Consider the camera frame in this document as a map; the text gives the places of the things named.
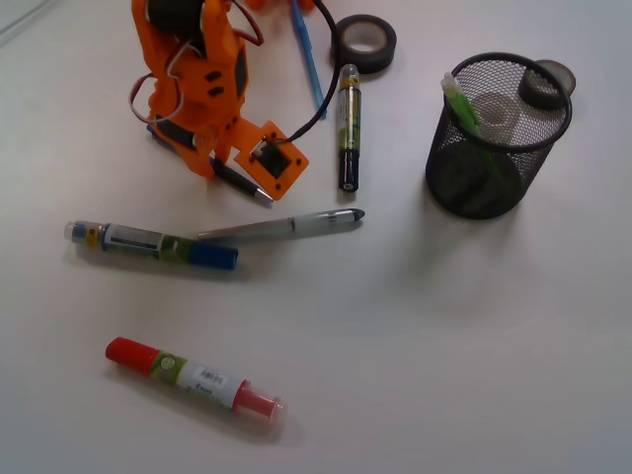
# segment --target blue marker cap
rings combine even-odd
[[[235,270],[239,251],[230,247],[219,247],[204,242],[194,242],[189,253],[189,265]]]

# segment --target red marker cap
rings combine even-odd
[[[149,369],[159,350],[131,341],[126,338],[116,338],[108,344],[106,357],[116,363],[138,370],[144,376],[149,376]]]

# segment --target black pen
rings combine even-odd
[[[275,200],[268,195],[264,190],[259,188],[255,183],[250,181],[248,178],[240,175],[235,170],[223,165],[220,161],[217,161],[214,158],[210,159],[210,165],[215,170],[215,174],[224,180],[229,185],[232,185],[242,193],[247,194],[255,198],[256,200],[263,202],[265,204],[270,204]]]

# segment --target mesh pencil holder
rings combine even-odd
[[[571,100],[549,71],[515,54],[480,54],[452,75],[479,126],[477,133],[466,129],[444,98],[426,181],[438,203],[454,214],[498,217],[522,200],[569,127]]]

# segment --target black cable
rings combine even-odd
[[[320,109],[316,111],[316,114],[314,115],[314,117],[312,117],[312,119],[308,123],[306,123],[299,130],[297,130],[294,133],[294,135],[292,135],[290,138],[287,138],[285,140],[279,140],[277,143],[289,143],[289,142],[294,141],[297,138],[300,138],[305,133],[307,133],[318,122],[318,120],[320,120],[320,117],[322,117],[323,114],[327,111],[327,108],[329,107],[329,103],[332,102],[332,99],[334,98],[334,94],[336,94],[336,89],[338,89],[338,80],[340,79],[340,71],[343,68],[343,52],[342,52],[342,42],[340,39],[340,35],[338,34],[338,29],[336,28],[336,22],[334,21],[334,18],[332,17],[331,13],[329,13],[329,10],[327,10],[327,7],[323,5],[323,1],[313,0],[313,2],[314,2],[314,5],[316,5],[316,8],[320,10],[320,13],[323,14],[323,17],[325,17],[325,20],[327,21],[327,25],[329,25],[329,28],[332,31],[332,42],[334,44],[334,51],[335,51],[334,76],[332,77],[332,83],[329,86],[329,91],[327,91],[325,100],[323,101],[323,104],[320,106]]]

